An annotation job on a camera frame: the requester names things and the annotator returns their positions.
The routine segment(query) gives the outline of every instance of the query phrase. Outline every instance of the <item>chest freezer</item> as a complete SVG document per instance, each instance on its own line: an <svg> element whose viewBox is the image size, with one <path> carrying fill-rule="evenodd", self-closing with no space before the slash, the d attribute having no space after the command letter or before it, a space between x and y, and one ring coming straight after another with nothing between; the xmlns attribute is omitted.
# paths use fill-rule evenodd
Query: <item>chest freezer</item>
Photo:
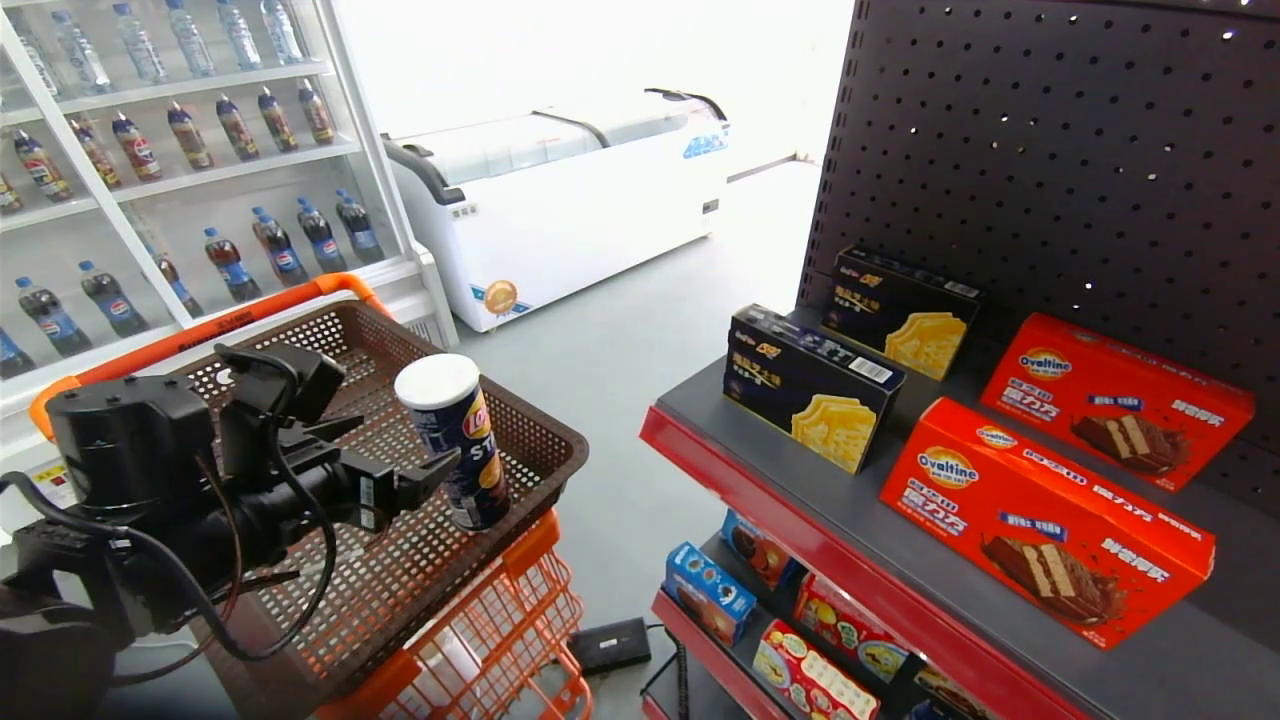
<svg viewBox="0 0 1280 720"><path fill-rule="evenodd" d="M453 314L484 332L713 229L730 124L650 88L387 141Z"/></svg>

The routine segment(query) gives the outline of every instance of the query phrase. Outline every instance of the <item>red shelf edge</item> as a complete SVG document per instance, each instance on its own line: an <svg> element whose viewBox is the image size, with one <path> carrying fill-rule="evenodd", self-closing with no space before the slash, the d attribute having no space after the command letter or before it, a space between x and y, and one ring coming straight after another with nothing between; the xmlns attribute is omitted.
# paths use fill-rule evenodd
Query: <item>red shelf edge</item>
<svg viewBox="0 0 1280 720"><path fill-rule="evenodd" d="M658 591L653 598L652 610L667 625L667 630L684 643L685 650L707 667L707 671L716 678L716 682L724 688L730 697L742 706L748 715L756 720L791 719L755 680L728 657L705 630L698 626L698 623L685 615L685 611L667 593Z"/></svg>
<svg viewBox="0 0 1280 720"><path fill-rule="evenodd" d="M1089 717L658 407L649 407L640 438L726 505L750 518L806 568L840 587L856 588L858 600L868 610L909 644L927 652L929 662L995 714L1038 720ZM957 556L956 561L964 560Z"/></svg>

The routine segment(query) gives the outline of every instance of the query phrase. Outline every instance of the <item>pegboard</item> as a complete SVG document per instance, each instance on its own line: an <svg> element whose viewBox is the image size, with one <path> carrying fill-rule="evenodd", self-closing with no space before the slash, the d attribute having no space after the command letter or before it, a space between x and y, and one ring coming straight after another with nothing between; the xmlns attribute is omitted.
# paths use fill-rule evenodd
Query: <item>pegboard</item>
<svg viewBox="0 0 1280 720"><path fill-rule="evenodd" d="M799 305L865 245L989 288L996 337L1041 310L1249 388L1262 460L1224 489L1280 518L1277 19L858 0Z"/></svg>

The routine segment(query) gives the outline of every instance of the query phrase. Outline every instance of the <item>snack box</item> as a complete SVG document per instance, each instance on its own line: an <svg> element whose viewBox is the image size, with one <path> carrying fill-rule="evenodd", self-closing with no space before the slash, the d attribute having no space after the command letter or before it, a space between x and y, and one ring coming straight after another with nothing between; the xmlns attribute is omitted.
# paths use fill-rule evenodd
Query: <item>snack box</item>
<svg viewBox="0 0 1280 720"><path fill-rule="evenodd" d="M856 657L886 683L893 682L893 675L910 655L906 643L869 610L813 573L800 585L795 618L831 644Z"/></svg>
<svg viewBox="0 0 1280 720"><path fill-rule="evenodd" d="M787 555L787 551L778 547L773 538L758 530L732 507L724 514L721 537L733 552L746 560L771 591L800 571L800 564Z"/></svg>
<svg viewBox="0 0 1280 720"><path fill-rule="evenodd" d="M791 698L806 717L870 720L879 701L832 665L782 620L760 637L755 673Z"/></svg>
<svg viewBox="0 0 1280 720"><path fill-rule="evenodd" d="M667 579L662 587L699 625L728 646L742 637L755 609L754 594L687 542L667 556Z"/></svg>
<svg viewBox="0 0 1280 720"><path fill-rule="evenodd" d="M785 315L733 315L724 395L794 439L858 473L906 373Z"/></svg>
<svg viewBox="0 0 1280 720"><path fill-rule="evenodd" d="M1048 315L1023 323L982 402L1165 489L1253 418L1253 395Z"/></svg>
<svg viewBox="0 0 1280 720"><path fill-rule="evenodd" d="M836 256L822 324L941 380L986 292L850 247Z"/></svg>
<svg viewBox="0 0 1280 720"><path fill-rule="evenodd" d="M881 500L1101 648L1213 570L1210 533L946 397Z"/></svg>

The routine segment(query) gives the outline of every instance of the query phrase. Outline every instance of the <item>barcode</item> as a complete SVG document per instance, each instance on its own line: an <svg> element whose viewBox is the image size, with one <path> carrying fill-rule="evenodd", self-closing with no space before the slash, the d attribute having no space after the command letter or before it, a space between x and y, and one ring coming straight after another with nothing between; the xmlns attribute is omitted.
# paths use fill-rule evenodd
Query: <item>barcode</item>
<svg viewBox="0 0 1280 720"><path fill-rule="evenodd" d="M855 373L867 375L878 383L882 383L893 375L893 370L890 370L883 365L877 365L865 357L854 360L849 366L852 368Z"/></svg>

